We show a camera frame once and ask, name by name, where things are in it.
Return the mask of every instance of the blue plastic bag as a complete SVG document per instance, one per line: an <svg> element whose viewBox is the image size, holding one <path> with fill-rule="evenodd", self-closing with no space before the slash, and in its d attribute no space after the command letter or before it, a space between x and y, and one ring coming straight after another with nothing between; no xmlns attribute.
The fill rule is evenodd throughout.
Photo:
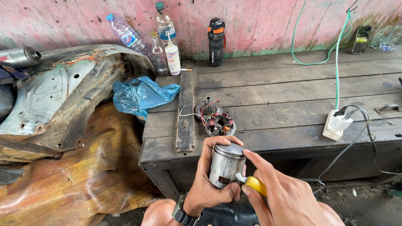
<svg viewBox="0 0 402 226"><path fill-rule="evenodd" d="M180 90L177 84L160 87L147 76L130 82L116 81L113 83L113 103L118 111L143 117L146 121L149 108L171 102Z"/></svg>

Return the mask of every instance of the leg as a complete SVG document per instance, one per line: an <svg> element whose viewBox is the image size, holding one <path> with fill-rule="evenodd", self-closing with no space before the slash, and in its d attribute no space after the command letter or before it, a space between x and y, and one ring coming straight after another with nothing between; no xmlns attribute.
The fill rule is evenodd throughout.
<svg viewBox="0 0 402 226"><path fill-rule="evenodd" d="M145 211L141 226L166 226L172 219L176 202L171 199L161 199L153 202Z"/></svg>
<svg viewBox="0 0 402 226"><path fill-rule="evenodd" d="M318 204L324 213L324 217L331 226L345 226L338 214L330 206L322 202L318 202Z"/></svg>

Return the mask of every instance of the hand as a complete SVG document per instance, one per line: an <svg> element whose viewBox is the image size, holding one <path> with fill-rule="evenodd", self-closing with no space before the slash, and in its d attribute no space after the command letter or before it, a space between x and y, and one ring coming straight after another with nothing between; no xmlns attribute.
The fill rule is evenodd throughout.
<svg viewBox="0 0 402 226"><path fill-rule="evenodd" d="M257 168L254 177L267 188L269 207L256 190L242 186L261 226L329 225L309 184L275 170L257 153L247 149L243 153Z"/></svg>
<svg viewBox="0 0 402 226"><path fill-rule="evenodd" d="M204 140L201 157L198 160L194 183L184 201L184 212L192 217L198 217L205 207L214 207L221 203L228 203L240 198L240 186L236 182L228 184L225 188L216 188L208 179L211 169L212 148L216 144L230 145L230 142L243 146L243 142L234 136L217 136Z"/></svg>

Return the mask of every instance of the fingernail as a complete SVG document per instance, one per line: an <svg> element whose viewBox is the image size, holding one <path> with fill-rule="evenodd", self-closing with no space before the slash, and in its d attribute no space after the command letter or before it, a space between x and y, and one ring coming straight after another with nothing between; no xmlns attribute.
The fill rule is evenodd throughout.
<svg viewBox="0 0 402 226"><path fill-rule="evenodd" d="M250 194L250 191L248 190L248 187L246 185L242 186L242 191L248 196Z"/></svg>
<svg viewBox="0 0 402 226"><path fill-rule="evenodd" d="M231 187L232 191L237 192L239 190L239 188L240 187L239 187L239 185L237 183L232 184L232 187Z"/></svg>

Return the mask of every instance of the gray cable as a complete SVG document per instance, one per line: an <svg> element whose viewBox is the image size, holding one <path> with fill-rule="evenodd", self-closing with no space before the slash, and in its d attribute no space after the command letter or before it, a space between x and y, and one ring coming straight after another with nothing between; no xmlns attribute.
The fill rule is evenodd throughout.
<svg viewBox="0 0 402 226"><path fill-rule="evenodd" d="M343 155L343 153L345 153L345 151L347 151L347 150L356 142L356 140L360 137L360 135L361 135L361 134L364 132L364 130L366 129L367 124L368 124L368 122L370 121L370 116L369 116L368 112L367 112L366 110L363 110L363 109L356 109L356 110L352 110L352 111L350 112L350 113L351 113L350 115L352 115L352 114L353 114L354 112L356 112L356 111L362 111L362 112L366 113L366 115L367 115L367 122L364 123L364 127L363 127L363 129L360 131L360 133L352 140L352 142L351 142L347 147L345 147L345 149L343 149L343 151L341 151L341 152L336 156L336 158L331 162L331 164L327 167L327 169L324 170L324 172L322 172L322 173L318 176L318 179L299 179L299 180L302 180L302 181L315 181L315 182L318 182L318 183L322 184L322 187L319 188L317 191L313 192L313 194L316 194L317 192L319 192L319 191L321 191L322 189L325 188L325 184L324 184L323 182L321 182L320 177L321 177L326 171L328 171L328 170L332 167L332 165L339 159L339 157L340 157L341 155Z"/></svg>

